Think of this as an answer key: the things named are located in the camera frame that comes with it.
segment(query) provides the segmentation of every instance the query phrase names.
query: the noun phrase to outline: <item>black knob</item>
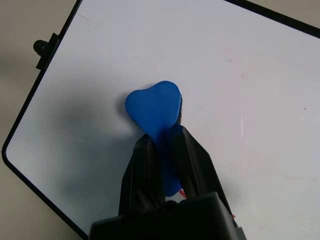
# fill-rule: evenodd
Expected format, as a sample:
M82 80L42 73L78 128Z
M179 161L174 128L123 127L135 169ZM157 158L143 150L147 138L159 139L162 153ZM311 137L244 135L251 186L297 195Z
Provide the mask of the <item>black knob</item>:
M47 46L48 46L48 42L47 41L37 40L33 44L33 50L36 52L36 54L38 54L40 57L42 57L42 55L46 51Z

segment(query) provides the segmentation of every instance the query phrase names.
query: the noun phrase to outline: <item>black frame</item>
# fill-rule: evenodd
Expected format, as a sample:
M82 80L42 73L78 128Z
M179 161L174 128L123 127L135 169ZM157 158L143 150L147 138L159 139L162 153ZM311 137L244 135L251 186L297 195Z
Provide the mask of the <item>black frame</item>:
M320 29L314 26L311 26L309 24L306 24L304 22L295 20L291 17L285 16L283 14L277 13L273 10L267 9L265 7L259 6L255 3L249 2L247 0L224 0L226 2L232 3L234 5L237 5L241 8L247 9L251 12L254 12L256 14L262 15L268 19L274 20L278 23L281 23L283 25L286 25L288 27L291 27L293 29L296 29L298 31L301 31L303 33L306 33L308 35L314 36L318 39L320 39ZM60 42L62 41L62 39L64 38L74 16L77 13L77 10L81 4L82 0L77 0L75 5L73 6L71 13L69 15L69 17L67 18L60 34L59 34L59 40ZM37 189L7 158L6 155L6 151L7 151L7 147L9 145L9 142L11 140L11 138L13 137L23 115L25 114L29 103L32 99L32 97L34 96L43 76L46 73L48 67L45 67L44 69L42 69L38 75L38 77L36 78L30 93L28 94L22 109L20 110L9 134L8 137L6 138L4 145L2 147L2 151L1 151L1 155L2 155L2 159L5 163L5 165L11 169L11 171L13 171L35 194L37 194L37 196L44 201L60 218L62 218L81 238L83 239L87 239L88 236L87 234L85 234L85 232L83 232L70 218L68 218L52 201L50 201L39 189Z

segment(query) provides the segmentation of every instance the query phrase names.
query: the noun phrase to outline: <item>blue object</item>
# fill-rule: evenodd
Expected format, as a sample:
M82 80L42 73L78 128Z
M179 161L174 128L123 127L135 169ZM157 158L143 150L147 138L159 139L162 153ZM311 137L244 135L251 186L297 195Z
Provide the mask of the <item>blue object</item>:
M161 81L148 89L133 91L125 100L127 114L154 142L162 164L167 197L182 188L174 165L169 133L177 122L181 104L181 93L170 81Z

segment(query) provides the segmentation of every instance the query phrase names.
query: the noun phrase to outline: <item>white surface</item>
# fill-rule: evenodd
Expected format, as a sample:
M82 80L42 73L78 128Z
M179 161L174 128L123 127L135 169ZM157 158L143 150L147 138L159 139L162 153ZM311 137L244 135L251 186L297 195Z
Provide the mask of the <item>white surface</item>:
M319 239L319 56L319 39L222 0L84 0L6 154L88 233L117 214L142 135L125 97L169 80L247 238Z

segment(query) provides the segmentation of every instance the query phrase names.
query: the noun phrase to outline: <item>beige floor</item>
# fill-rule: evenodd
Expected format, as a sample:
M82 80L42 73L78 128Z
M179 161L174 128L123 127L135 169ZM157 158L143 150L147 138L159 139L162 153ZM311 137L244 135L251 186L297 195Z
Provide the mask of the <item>beige floor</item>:
M0 1L0 145L39 71L38 39L59 33L76 0ZM319 0L252 0L320 28ZM79 240L80 237L0 160L0 239Z

